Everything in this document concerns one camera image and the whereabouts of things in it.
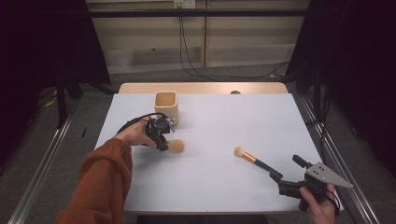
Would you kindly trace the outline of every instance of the orange sleeve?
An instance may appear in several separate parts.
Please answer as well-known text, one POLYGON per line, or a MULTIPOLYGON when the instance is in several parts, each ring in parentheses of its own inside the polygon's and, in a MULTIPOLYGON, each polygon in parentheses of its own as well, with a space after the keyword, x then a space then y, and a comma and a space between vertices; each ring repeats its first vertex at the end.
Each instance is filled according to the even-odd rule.
POLYGON ((80 165, 79 183, 57 223, 121 223, 132 180, 131 146, 112 138, 80 165))

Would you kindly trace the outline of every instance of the cable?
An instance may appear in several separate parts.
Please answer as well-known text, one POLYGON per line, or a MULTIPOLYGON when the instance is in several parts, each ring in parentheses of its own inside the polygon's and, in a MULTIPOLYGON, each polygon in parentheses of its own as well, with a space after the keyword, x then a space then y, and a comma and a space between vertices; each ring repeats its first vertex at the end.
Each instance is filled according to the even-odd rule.
MULTIPOLYGON (((327 164, 327 162, 326 162, 326 158, 325 158, 325 155, 324 155, 323 141, 324 141, 325 133, 327 132, 327 129, 326 129, 326 124, 327 124, 326 121, 327 120, 326 120, 326 118, 327 118, 327 115, 328 115, 329 111, 330 111, 330 93, 329 93, 329 90, 326 89, 326 92, 325 92, 325 94, 323 96, 323 106, 322 106, 321 113, 320 113, 321 114, 321 121, 322 121, 322 124, 323 124, 322 132, 320 134, 320 154, 321 154, 320 157, 322 158, 324 164, 327 164)), ((345 203, 345 199, 341 195, 340 190, 339 190, 339 188, 337 188, 337 186, 335 186, 335 190, 337 190, 339 192, 338 193, 338 198, 339 199, 337 197, 335 197, 335 195, 332 192, 331 192, 331 194, 333 194, 334 198, 337 200, 337 202, 339 204, 338 206, 341 207, 340 204, 343 203, 344 208, 348 212, 348 214, 349 214, 350 218, 352 219, 353 223, 358 224, 356 218, 352 215, 352 212, 350 211, 348 205, 345 203)))
POLYGON ((324 197, 330 202, 332 203, 332 205, 335 208, 335 216, 338 217, 340 216, 340 201, 338 200, 337 196, 335 196, 335 194, 331 191, 329 191, 328 189, 326 190, 327 192, 330 192, 330 194, 332 194, 332 196, 334 197, 335 200, 331 199, 326 193, 324 193, 324 197))
POLYGON ((287 64, 289 62, 284 62, 284 63, 276 63, 274 64, 273 70, 274 70, 274 82, 277 82, 276 80, 276 70, 279 69, 280 67, 282 67, 283 65, 287 64))
POLYGON ((164 113, 157 113, 157 112, 155 112, 155 113, 149 113, 149 114, 147 114, 147 115, 143 115, 143 116, 140 116, 140 117, 138 117, 138 118, 131 119, 131 120, 127 121, 126 124, 124 124, 124 125, 119 129, 119 131, 118 131, 117 133, 120 133, 120 132, 124 131, 126 128, 128 128, 129 126, 133 125, 134 123, 136 123, 136 122, 138 122, 138 121, 140 121, 140 120, 144 120, 143 118, 148 117, 148 116, 153 116, 153 115, 161 115, 161 116, 167 118, 167 117, 165 116, 164 113))
POLYGON ((183 67, 183 70, 184 70, 187 74, 189 74, 189 75, 191 75, 191 76, 193 76, 193 77, 205 77, 205 78, 208 78, 208 79, 210 79, 210 80, 219 82, 218 80, 216 80, 216 79, 214 79, 214 78, 212 78, 212 77, 207 77, 207 76, 201 75, 201 74, 194 68, 194 66, 192 66, 192 63, 191 63, 191 60, 190 60, 190 54, 189 54, 189 52, 187 51, 187 43, 186 43, 186 37, 184 36, 184 25, 183 25, 183 18, 182 18, 182 17, 179 17, 179 18, 178 18, 178 23, 179 23, 179 31, 180 31, 180 63, 181 63, 181 66, 183 67), (183 60, 182 60, 182 57, 181 57, 181 49, 182 49, 182 43, 183 43, 182 39, 183 39, 183 41, 184 41, 184 49, 185 49, 185 51, 186 51, 187 58, 189 59, 190 66, 191 66, 192 70, 194 70, 194 72, 195 72, 197 75, 196 75, 196 74, 193 74, 193 73, 190 73, 190 72, 184 67, 183 60))
POLYGON ((189 54, 189 52, 188 52, 188 50, 187 50, 186 37, 185 37, 185 34, 184 34, 184 22, 183 22, 183 18, 182 18, 182 17, 179 17, 179 20, 178 20, 178 21, 179 21, 179 31, 180 31, 180 62, 181 62, 181 66, 183 67, 183 70, 184 70, 187 74, 189 74, 189 75, 191 75, 191 76, 194 76, 194 77, 205 77, 205 78, 211 79, 211 80, 213 80, 213 81, 217 81, 217 82, 219 82, 219 80, 214 79, 213 77, 230 77, 230 78, 260 78, 260 77, 268 77, 268 76, 272 75, 276 70, 280 69, 280 68, 283 67, 285 64, 288 64, 288 63, 289 63, 289 62, 276 63, 276 64, 274 65, 274 68, 273 68, 273 70, 272 70, 271 72, 266 73, 266 74, 264 74, 264 75, 255 76, 255 77, 237 77, 237 76, 223 76, 223 75, 202 75, 202 74, 199 73, 199 72, 194 68, 194 66, 192 65, 192 62, 191 62, 191 59, 190 59, 190 54, 189 54), (183 61, 182 61, 182 57, 181 57, 181 55, 182 55, 181 52, 182 52, 182 45, 183 45, 183 42, 184 42, 184 49, 185 49, 185 51, 186 51, 187 58, 188 58, 188 60, 189 60, 190 66, 191 66, 192 70, 193 70, 196 74, 193 74, 193 73, 189 72, 189 71, 184 67, 184 64, 183 64, 183 61))
POLYGON ((311 119, 309 121, 306 121, 305 125, 306 125, 306 128, 309 129, 317 123, 321 123, 321 120, 320 119, 311 119))
POLYGON ((292 82, 297 78, 299 74, 306 72, 308 68, 309 68, 308 63, 305 63, 304 65, 301 65, 299 68, 293 71, 292 73, 288 73, 286 76, 282 77, 278 82, 282 82, 282 83, 292 82))

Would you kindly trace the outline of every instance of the gray floor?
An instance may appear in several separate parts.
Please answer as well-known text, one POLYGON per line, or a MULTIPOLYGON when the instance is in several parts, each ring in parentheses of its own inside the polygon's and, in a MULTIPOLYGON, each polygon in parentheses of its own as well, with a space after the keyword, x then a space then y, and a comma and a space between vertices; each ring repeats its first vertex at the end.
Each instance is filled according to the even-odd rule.
MULTIPOLYGON (((284 73, 286 67, 278 70, 284 73)), ((201 74, 236 77, 215 77, 219 81, 275 81, 275 78, 256 77, 269 73, 272 65, 229 66, 200 68, 201 74)), ((155 71, 136 74, 111 76, 113 84, 109 88, 117 90, 124 82, 168 82, 168 81, 211 81, 205 77, 193 77, 183 70, 155 71)), ((300 96, 295 92, 294 83, 287 85, 294 93, 296 104, 304 120, 309 117, 301 104, 300 96)), ((60 209, 67 205, 70 195, 77 185, 77 171, 80 161, 94 147, 112 96, 105 95, 89 86, 83 86, 84 96, 79 100, 76 115, 54 157, 44 183, 35 197, 26 223, 52 223, 60 209)), ((74 100, 68 99, 71 105, 74 100)), ((0 176, 0 223, 7 223, 16 208, 22 194, 28 188, 47 147, 56 132, 57 108, 39 106, 32 125, 28 128, 18 149, 0 176)), ((364 139, 354 135, 352 124, 342 109, 332 99, 328 114, 327 129, 347 167, 354 175, 367 197, 380 223, 394 223, 396 220, 396 180, 373 156, 364 139)), ((313 141, 319 147, 319 137, 314 128, 310 128, 313 141)), ((349 194, 341 191, 347 207, 358 223, 364 223, 349 194)), ((308 223, 306 213, 270 214, 270 223, 308 223)), ((134 217, 125 215, 124 223, 133 223, 134 217)), ((337 218, 337 223, 353 223, 347 211, 337 218)))

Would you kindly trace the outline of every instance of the metal rail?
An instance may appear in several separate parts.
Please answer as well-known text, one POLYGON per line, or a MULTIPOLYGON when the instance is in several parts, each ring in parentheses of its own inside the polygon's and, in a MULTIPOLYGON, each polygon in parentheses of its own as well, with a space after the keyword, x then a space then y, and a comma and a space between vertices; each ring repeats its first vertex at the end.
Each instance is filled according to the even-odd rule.
POLYGON ((33 203, 35 202, 35 198, 37 197, 37 194, 44 183, 44 180, 47 176, 53 159, 55 158, 58 148, 64 140, 64 136, 67 133, 71 120, 76 114, 78 103, 79 99, 74 101, 69 117, 64 122, 64 125, 56 131, 51 143, 49 144, 47 152, 44 155, 43 160, 35 171, 35 175, 31 180, 29 187, 24 192, 21 200, 18 202, 18 205, 12 213, 8 224, 22 224, 25 222, 27 216, 29 215, 30 209, 33 206, 33 203))

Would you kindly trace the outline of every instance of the white wall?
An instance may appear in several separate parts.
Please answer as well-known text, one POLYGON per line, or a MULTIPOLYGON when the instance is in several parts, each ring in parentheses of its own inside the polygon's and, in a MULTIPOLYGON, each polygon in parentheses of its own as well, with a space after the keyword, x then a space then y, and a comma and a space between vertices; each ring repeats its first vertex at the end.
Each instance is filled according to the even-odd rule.
MULTIPOLYGON (((306 8, 308 3, 309 0, 196 0, 197 8, 212 9, 306 8)), ((174 6, 173 1, 162 0, 87 0, 87 4, 89 9, 170 9, 174 6)), ((180 46, 178 18, 92 20, 103 51, 180 46)), ((183 21, 188 47, 199 48, 201 63, 210 66, 215 58, 221 60, 221 54, 214 54, 224 48, 285 46, 287 53, 281 53, 284 58, 279 60, 286 61, 291 56, 290 46, 293 48, 297 40, 303 18, 183 18, 183 21)))

